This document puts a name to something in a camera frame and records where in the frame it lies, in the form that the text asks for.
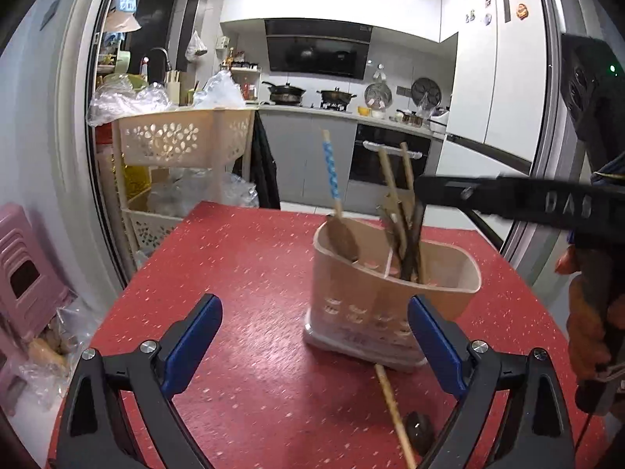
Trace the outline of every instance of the red tablecloth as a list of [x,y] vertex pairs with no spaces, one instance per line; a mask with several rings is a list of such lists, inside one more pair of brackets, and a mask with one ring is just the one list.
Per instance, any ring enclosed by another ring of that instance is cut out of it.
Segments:
[[[405,467],[373,366],[302,342],[312,239],[322,222],[202,203],[134,276],[93,339],[105,355],[132,351],[160,338],[204,292],[221,298],[221,329],[187,391],[174,398],[217,468]],[[545,308],[478,233],[425,227],[423,236],[458,245],[479,264],[482,288],[458,319],[468,337],[498,351],[549,351],[577,437],[585,416],[574,406],[566,340]],[[454,399],[428,366],[411,375],[389,371],[389,378],[402,414],[424,412],[443,426]],[[134,401],[126,403],[148,464],[161,467]],[[498,393],[470,467],[488,454],[504,404]],[[590,469],[606,446],[601,420],[585,439],[577,466]]]

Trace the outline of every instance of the human hand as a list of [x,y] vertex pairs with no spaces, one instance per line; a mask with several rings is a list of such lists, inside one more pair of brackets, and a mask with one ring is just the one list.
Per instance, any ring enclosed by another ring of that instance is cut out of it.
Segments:
[[[579,271],[575,247],[571,245],[557,261],[555,272],[570,275]],[[610,361],[610,352],[603,343],[605,331],[598,313],[584,300],[582,277],[577,276],[569,287],[570,315],[566,322],[569,332],[571,368],[580,380],[596,377],[596,366]],[[607,310],[607,322],[625,329],[625,295],[618,297]]]

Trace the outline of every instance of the blue gripper pad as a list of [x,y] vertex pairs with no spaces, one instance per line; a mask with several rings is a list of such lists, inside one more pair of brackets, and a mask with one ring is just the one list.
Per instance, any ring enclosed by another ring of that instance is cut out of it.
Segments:
[[424,296],[410,299],[408,324],[443,391],[460,400],[467,390],[463,360],[469,358],[468,338],[455,322],[445,321]]
[[161,391],[165,397],[171,399],[186,390],[217,334],[222,318],[221,300],[205,294],[186,319],[170,326],[161,339],[164,357]]

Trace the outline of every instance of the silver bolt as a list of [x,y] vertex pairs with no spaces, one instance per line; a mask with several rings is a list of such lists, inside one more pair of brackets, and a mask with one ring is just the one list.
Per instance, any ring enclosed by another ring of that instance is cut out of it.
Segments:
[[153,353],[156,349],[156,342],[154,342],[153,340],[146,340],[145,342],[141,343],[139,349],[141,349],[142,353]]
[[471,197],[471,195],[473,195],[473,192],[474,192],[473,187],[467,187],[462,192],[460,192],[460,198],[462,200],[467,200],[468,198]]
[[483,340],[474,340],[471,342],[471,349],[473,349],[476,353],[485,353],[488,351],[488,344]]
[[547,354],[547,351],[545,351],[544,349],[534,349],[533,351],[533,355],[535,357],[535,359],[539,360],[540,362],[544,362],[549,355]]
[[89,347],[88,349],[85,349],[82,352],[82,355],[80,357],[84,360],[90,360],[91,358],[95,357],[95,355],[96,355],[96,350],[93,349],[92,347]]

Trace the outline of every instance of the oven handle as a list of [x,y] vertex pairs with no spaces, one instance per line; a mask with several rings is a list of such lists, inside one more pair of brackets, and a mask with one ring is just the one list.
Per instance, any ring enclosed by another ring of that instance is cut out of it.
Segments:
[[[389,155],[398,155],[400,157],[402,156],[402,150],[400,148],[393,148],[393,146],[386,146],[384,144],[378,144],[377,142],[371,141],[363,141],[362,146],[364,146],[365,149],[368,149],[369,151],[373,151],[375,153],[377,153],[379,149],[384,149]],[[419,160],[423,158],[423,153],[409,151],[408,156],[411,159]]]

